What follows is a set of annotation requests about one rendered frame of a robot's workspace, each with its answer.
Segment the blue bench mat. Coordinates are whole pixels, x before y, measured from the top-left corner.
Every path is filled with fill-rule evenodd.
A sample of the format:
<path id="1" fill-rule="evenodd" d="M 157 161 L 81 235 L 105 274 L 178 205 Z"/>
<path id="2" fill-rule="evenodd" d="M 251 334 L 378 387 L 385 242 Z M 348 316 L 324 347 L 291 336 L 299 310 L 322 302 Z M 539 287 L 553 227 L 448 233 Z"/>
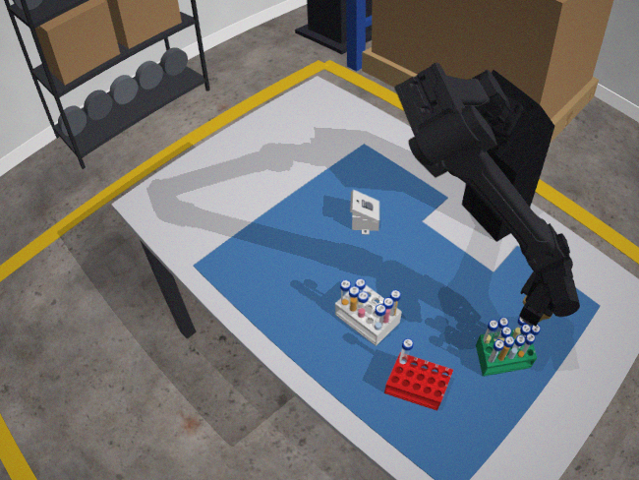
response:
<path id="1" fill-rule="evenodd" d="M 379 230 L 352 230 L 352 190 L 379 201 Z M 423 220 L 447 196 L 363 144 L 194 268 L 280 350 L 435 480 L 470 480 L 530 408 L 600 305 L 538 323 L 531 368 L 483 376 L 490 320 L 515 330 L 532 274 L 517 245 L 491 271 Z M 400 323 L 375 346 L 335 315 L 340 282 L 401 293 Z M 402 342 L 453 369 L 438 410 L 384 393 Z"/>

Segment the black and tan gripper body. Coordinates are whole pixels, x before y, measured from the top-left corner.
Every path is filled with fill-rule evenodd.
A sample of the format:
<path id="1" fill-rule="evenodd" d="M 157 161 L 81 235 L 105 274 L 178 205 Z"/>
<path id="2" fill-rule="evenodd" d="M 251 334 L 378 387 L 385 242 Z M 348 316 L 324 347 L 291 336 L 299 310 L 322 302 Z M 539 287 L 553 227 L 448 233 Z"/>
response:
<path id="1" fill-rule="evenodd" d="M 527 295 L 527 297 L 526 297 L 525 301 L 527 301 L 527 300 L 529 299 L 529 297 L 530 297 L 530 296 L 528 296 L 528 293 L 529 293 L 529 290 L 530 290 L 530 288 L 531 288 L 531 286 L 532 286 L 533 280 L 536 278 L 536 276 L 537 276 L 537 275 L 536 275 L 534 272 L 532 272 L 532 274 L 530 275 L 530 277 L 528 278 L 528 280 L 526 281 L 525 285 L 523 286 L 523 288 L 522 288 L 522 290 L 521 290 L 521 294 L 523 294 L 523 293 L 524 293 L 524 294 L 526 294 L 526 295 Z M 541 274 L 541 279 L 542 279 L 542 282 L 544 282 L 544 281 L 543 281 L 542 274 Z M 552 310 L 549 310 L 549 308 L 547 308 L 547 309 L 545 310 L 544 314 L 545 314 L 545 315 L 547 315 L 548 317 L 551 317 L 551 316 L 552 316 L 552 314 L 553 314 L 553 311 L 552 311 Z"/>

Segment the test tube with blue cap and pink liquid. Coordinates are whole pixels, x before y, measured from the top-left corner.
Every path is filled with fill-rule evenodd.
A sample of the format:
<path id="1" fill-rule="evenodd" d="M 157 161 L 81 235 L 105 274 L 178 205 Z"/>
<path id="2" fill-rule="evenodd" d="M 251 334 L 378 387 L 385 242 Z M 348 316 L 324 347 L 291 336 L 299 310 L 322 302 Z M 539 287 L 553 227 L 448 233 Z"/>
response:
<path id="1" fill-rule="evenodd" d="M 358 317 L 364 318 L 366 313 L 366 303 L 369 300 L 369 294 L 366 291 L 361 291 L 358 294 Z"/>

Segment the green test tube rack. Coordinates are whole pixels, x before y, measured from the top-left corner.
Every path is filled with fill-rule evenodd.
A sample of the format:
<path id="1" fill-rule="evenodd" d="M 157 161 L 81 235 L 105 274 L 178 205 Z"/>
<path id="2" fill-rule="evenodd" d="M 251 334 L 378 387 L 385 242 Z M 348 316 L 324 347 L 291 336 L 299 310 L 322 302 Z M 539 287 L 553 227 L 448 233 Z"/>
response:
<path id="1" fill-rule="evenodd" d="M 495 332 L 494 332 L 494 335 L 495 335 Z M 519 350 L 516 353 L 515 357 L 513 359 L 509 359 L 507 355 L 509 354 L 511 348 L 513 347 L 512 346 L 512 347 L 510 347 L 509 352 L 507 353 L 507 355 L 505 356 L 503 361 L 499 361 L 498 358 L 497 358 L 499 353 L 500 353 L 500 351 L 499 351 L 499 353 L 497 354 L 494 362 L 492 362 L 492 363 L 489 362 L 488 359 L 489 359 L 489 357 L 490 357 L 490 355 L 491 355 L 491 353 L 493 351 L 494 343 L 495 343 L 494 335 L 493 335 L 492 340 L 490 341 L 490 343 L 486 344 L 483 341 L 485 335 L 484 334 L 480 334 L 479 339 L 478 339 L 478 341 L 476 343 L 476 348 L 477 348 L 478 357 L 479 357 L 481 371 L 482 371 L 482 375 L 483 376 L 489 376 L 489 375 L 495 375 L 495 374 L 501 374 L 501 373 L 506 373 L 506 372 L 517 371 L 517 370 L 523 370 L 523 369 L 531 368 L 533 366 L 533 364 L 537 360 L 537 355 L 536 355 L 534 344 L 529 346 L 529 348 L 527 350 L 528 352 L 526 352 L 526 354 L 523 357 L 519 357 L 517 355 L 517 353 L 521 349 L 521 348 L 519 348 Z M 489 348 L 489 349 L 487 349 L 487 348 Z M 501 366 L 503 366 L 503 367 L 501 367 Z"/>

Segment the white tube rack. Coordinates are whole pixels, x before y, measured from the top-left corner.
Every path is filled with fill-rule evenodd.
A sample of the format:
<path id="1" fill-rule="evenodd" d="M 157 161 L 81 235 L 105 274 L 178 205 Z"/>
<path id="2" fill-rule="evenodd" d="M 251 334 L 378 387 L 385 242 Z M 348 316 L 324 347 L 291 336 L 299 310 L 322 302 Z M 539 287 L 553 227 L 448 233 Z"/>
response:
<path id="1" fill-rule="evenodd" d="M 376 323 L 376 314 L 375 309 L 378 304 L 383 303 L 383 299 L 380 295 L 374 292 L 370 287 L 366 285 L 364 291 L 367 291 L 368 294 L 371 295 L 369 300 L 366 303 L 366 313 L 364 318 L 358 317 L 358 306 L 357 310 L 352 312 L 350 311 L 350 298 L 348 305 L 342 305 L 341 299 L 339 299 L 335 303 L 335 315 L 345 322 L 352 329 L 357 331 L 360 335 L 370 341 L 372 344 L 377 346 L 399 323 L 401 318 L 401 313 L 399 309 L 396 309 L 395 316 L 389 316 L 388 323 L 383 323 L 381 326 L 381 330 L 375 330 Z M 377 303 L 375 300 L 378 300 Z M 355 321 L 353 321 L 353 320 Z M 357 324 L 357 323 L 358 324 Z"/>

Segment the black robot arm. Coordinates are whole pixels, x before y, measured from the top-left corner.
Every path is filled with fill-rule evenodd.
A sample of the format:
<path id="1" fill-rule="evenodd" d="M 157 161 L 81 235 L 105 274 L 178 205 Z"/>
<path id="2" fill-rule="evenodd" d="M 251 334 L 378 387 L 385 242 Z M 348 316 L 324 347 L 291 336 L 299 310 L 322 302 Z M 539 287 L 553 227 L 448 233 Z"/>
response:
<path id="1" fill-rule="evenodd" d="M 446 76 L 434 63 L 394 87 L 415 136 L 410 150 L 434 178 L 448 171 L 466 183 L 519 243 L 537 275 L 522 322 L 536 326 L 547 307 L 570 316 L 580 304 L 566 238 L 531 210 L 487 153 L 497 146 L 493 130 L 508 137 L 524 107 L 489 70 L 474 78 Z"/>

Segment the red tube rack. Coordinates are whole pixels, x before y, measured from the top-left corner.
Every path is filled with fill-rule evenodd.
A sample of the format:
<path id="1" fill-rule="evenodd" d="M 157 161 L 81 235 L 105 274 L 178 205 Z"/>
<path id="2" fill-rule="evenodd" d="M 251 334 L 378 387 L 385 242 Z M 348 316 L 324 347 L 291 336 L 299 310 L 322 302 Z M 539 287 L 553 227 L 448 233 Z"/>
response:
<path id="1" fill-rule="evenodd" d="M 407 363 L 401 364 L 399 362 L 400 354 L 401 352 L 388 378 L 384 393 L 437 411 L 453 369 L 410 355 Z M 411 363 L 416 363 L 417 366 Z M 422 368 L 422 366 L 428 369 Z M 432 370 L 437 370 L 437 372 Z"/>

